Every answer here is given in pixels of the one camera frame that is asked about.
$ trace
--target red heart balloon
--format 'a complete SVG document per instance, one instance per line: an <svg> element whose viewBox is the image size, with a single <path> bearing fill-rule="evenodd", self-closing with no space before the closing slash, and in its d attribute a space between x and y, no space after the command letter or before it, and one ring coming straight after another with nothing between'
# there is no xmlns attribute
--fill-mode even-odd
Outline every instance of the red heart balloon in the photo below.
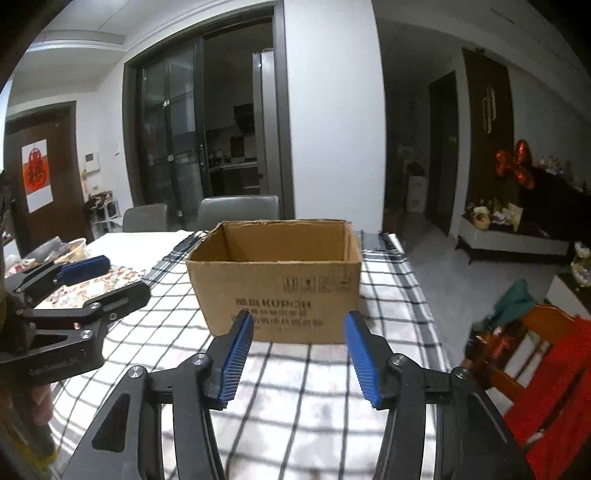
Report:
<svg viewBox="0 0 591 480"><path fill-rule="evenodd" d="M525 187L528 190L533 190L535 187L535 180L532 174L522 166L515 169L513 175L517 179L519 185Z"/></svg>
<svg viewBox="0 0 591 480"><path fill-rule="evenodd" d="M515 144L515 161L518 165L531 165L530 146L523 139Z"/></svg>
<svg viewBox="0 0 591 480"><path fill-rule="evenodd" d="M511 171L512 168L512 164L513 164L513 158L511 157L511 154L507 151L507 150L499 150L496 155L496 164L495 164L495 170L496 170L496 174L499 177L504 177L505 174L507 173L507 171Z"/></svg>

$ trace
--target gray dining chair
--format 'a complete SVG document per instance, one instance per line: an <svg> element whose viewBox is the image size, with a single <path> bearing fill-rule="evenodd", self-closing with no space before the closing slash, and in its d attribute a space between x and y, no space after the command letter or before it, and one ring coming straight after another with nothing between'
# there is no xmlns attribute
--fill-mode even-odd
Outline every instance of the gray dining chair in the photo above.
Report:
<svg viewBox="0 0 591 480"><path fill-rule="evenodd" d="M156 203L128 208L123 214L123 231L136 232L167 232L168 205Z"/></svg>
<svg viewBox="0 0 591 480"><path fill-rule="evenodd" d="M209 197L201 201L195 230L212 230L223 221L279 220L279 198L276 195L236 195Z"/></svg>

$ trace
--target bowl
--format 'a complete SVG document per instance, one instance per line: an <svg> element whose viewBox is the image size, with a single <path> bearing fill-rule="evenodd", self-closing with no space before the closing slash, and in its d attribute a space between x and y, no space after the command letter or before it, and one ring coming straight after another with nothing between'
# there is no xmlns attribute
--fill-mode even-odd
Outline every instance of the bowl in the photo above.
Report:
<svg viewBox="0 0 591 480"><path fill-rule="evenodd" d="M86 238L77 238L69 242L70 253L58 258L55 263L60 262L78 262L84 260L88 253L86 251Z"/></svg>

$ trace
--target cardboard package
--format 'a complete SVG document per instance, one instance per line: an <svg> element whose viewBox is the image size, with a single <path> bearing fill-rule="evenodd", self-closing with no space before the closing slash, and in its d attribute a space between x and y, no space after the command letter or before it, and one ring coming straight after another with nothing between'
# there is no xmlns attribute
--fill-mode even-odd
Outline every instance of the cardboard package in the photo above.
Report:
<svg viewBox="0 0 591 480"><path fill-rule="evenodd" d="M248 309L255 340L343 343L361 262L347 222L262 220L221 223L190 254L187 269L213 335L227 333Z"/></svg>

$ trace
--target chair backrest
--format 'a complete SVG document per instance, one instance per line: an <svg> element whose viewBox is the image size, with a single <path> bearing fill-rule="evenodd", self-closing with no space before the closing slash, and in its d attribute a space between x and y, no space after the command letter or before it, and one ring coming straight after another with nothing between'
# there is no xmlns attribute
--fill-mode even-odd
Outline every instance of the chair backrest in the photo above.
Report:
<svg viewBox="0 0 591 480"><path fill-rule="evenodd" d="M123 215L123 231L136 232L167 232L168 205L156 203L128 208Z"/></svg>
<svg viewBox="0 0 591 480"><path fill-rule="evenodd" d="M197 230L212 230L230 220L279 220L279 198L275 195L237 195L209 197L197 212Z"/></svg>
<svg viewBox="0 0 591 480"><path fill-rule="evenodd" d="M519 377L536 355L541 354L543 357L547 353L548 349L544 350L545 342L554 345L570 333L573 325L572 317L562 310L552 305L536 305L518 320L518 324L497 327L492 333L479 334L479 348L475 349L478 353L473 358L466 358L462 365L468 367L485 388L495 387L514 402L524 390L518 382ZM540 339L515 377L511 377L504 368L528 330L537 333Z"/></svg>

